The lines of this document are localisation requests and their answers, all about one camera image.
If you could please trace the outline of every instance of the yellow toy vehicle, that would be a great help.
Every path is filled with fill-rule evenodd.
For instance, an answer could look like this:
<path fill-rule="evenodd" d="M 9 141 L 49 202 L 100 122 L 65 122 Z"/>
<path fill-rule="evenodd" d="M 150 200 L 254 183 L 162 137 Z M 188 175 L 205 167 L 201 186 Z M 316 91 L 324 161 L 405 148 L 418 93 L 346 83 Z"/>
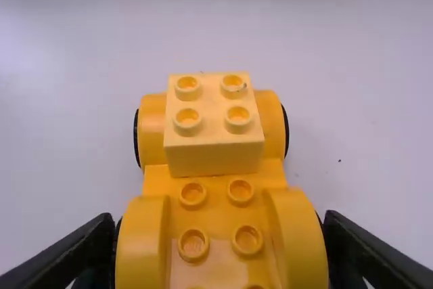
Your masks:
<path fill-rule="evenodd" d="M 288 120 L 245 72 L 172 75 L 135 119 L 143 193 L 124 214 L 116 288 L 327 288 L 321 226 L 287 184 Z"/>
<path fill-rule="evenodd" d="M 134 120 L 143 191 L 0 277 L 1 289 L 433 288 L 433 272 L 288 185 L 289 125 L 246 72 L 172 75 Z"/>

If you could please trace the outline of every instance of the wheel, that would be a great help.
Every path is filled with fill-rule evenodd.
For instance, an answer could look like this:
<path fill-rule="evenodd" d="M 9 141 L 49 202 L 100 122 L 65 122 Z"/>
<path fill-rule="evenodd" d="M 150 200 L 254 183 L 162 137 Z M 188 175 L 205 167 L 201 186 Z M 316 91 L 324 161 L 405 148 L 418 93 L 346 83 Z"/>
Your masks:
<path fill-rule="evenodd" d="M 287 151 L 289 150 L 290 130 L 289 130 L 289 120 L 287 118 L 286 109 L 284 108 L 283 104 L 281 105 L 281 108 L 283 109 L 284 129 L 286 130 L 286 149 L 284 151 L 284 158 L 285 158 L 287 156 Z"/>
<path fill-rule="evenodd" d="M 138 123 L 138 110 L 135 111 L 135 116 L 134 116 L 134 151 L 135 151 L 135 160 L 137 161 L 138 167 L 141 168 L 140 155 L 138 153 L 137 123 Z"/>

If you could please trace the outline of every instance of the light yellow brick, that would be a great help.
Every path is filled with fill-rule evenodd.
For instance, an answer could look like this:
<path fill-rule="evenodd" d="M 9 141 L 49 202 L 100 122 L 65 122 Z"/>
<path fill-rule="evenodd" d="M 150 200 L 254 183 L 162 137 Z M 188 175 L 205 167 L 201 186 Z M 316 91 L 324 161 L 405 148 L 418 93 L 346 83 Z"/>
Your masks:
<path fill-rule="evenodd" d="M 264 142 L 247 72 L 170 76 L 164 150 L 173 177 L 253 173 Z"/>

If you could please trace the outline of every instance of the white background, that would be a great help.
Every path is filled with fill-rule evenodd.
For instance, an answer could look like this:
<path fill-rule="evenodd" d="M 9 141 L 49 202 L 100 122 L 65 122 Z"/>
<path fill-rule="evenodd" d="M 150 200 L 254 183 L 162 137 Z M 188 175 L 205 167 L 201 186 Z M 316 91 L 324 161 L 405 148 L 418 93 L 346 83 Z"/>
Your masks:
<path fill-rule="evenodd" d="M 320 216 L 433 268 L 432 50 L 433 0 L 0 0 L 0 273 L 140 193 L 143 94 L 240 69 Z"/>

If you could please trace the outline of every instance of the black plastic bar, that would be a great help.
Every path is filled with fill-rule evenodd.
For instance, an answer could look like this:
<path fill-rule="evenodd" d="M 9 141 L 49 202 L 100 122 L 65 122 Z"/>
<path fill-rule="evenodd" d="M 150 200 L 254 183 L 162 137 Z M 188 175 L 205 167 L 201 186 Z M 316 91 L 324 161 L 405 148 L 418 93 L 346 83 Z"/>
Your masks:
<path fill-rule="evenodd" d="M 2 275 L 0 288 L 63 289 L 88 269 L 94 269 L 99 282 L 109 288 L 113 236 L 113 218 L 103 213 Z"/>
<path fill-rule="evenodd" d="M 323 235 L 334 289 L 432 289 L 433 271 L 336 211 L 326 212 Z"/>

